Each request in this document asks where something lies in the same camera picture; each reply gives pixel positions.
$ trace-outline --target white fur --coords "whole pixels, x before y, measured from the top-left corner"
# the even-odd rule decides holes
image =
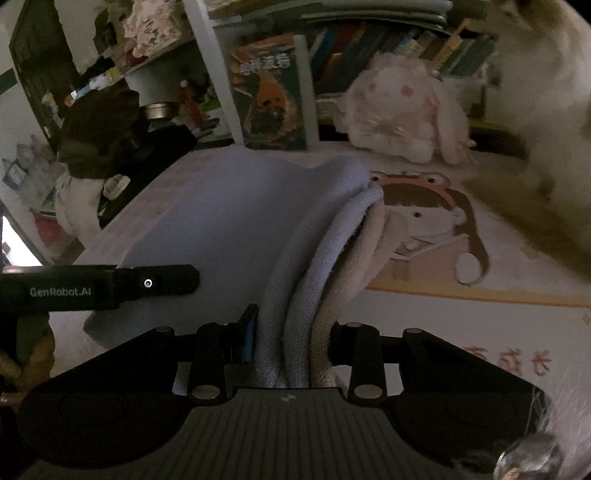
[[[579,245],[591,251],[591,138],[582,135],[591,102],[591,27],[563,0],[560,25],[540,31],[512,2],[493,5],[483,28],[499,35],[503,73],[498,109],[530,151],[527,187],[552,184],[550,208]]]

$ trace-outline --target bookshelf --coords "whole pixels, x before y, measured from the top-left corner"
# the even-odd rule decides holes
[[[453,33],[447,27],[445,17],[446,11],[452,7],[449,0],[391,2],[396,8],[388,8],[386,2],[384,7],[375,9],[338,8],[347,2],[348,0],[238,0],[210,11],[204,0],[183,0],[203,61],[228,120],[232,138],[237,144],[243,144],[242,128],[232,97],[226,61],[228,52],[241,46],[245,35],[252,35],[261,27],[267,29],[271,36],[276,33],[274,28],[278,25],[291,27],[342,19],[389,21],[429,28],[444,36]],[[406,5],[406,11],[412,7],[420,14],[412,18],[401,5]],[[437,5],[438,10],[434,11],[433,5]]]

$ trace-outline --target plush bunny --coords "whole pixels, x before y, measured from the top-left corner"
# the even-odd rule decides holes
[[[464,111],[419,59],[381,54],[337,104],[337,130],[356,147],[414,163],[431,161],[435,151],[450,164],[470,158]]]

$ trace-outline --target screw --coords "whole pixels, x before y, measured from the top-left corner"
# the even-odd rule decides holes
[[[382,396],[384,391],[377,385],[364,384],[355,387],[353,391],[357,398],[363,398],[364,400],[375,400]]]
[[[220,393],[220,389],[215,385],[199,385],[193,389],[191,395],[199,400],[213,400],[214,398],[217,398]]]

